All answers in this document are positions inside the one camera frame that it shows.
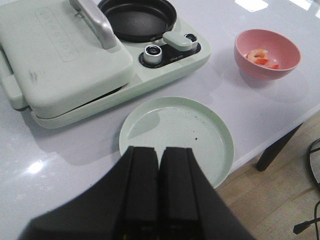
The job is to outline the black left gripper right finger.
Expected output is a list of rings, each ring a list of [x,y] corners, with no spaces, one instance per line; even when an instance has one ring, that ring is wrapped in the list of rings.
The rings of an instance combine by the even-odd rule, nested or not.
[[[191,148],[168,147],[158,174],[161,240],[252,240],[211,186]]]

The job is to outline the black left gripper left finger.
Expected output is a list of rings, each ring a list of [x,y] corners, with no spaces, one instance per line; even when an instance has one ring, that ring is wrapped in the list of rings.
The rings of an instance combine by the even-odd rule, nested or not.
[[[21,240],[157,240],[158,159],[151,147],[127,148],[88,190],[33,218]]]

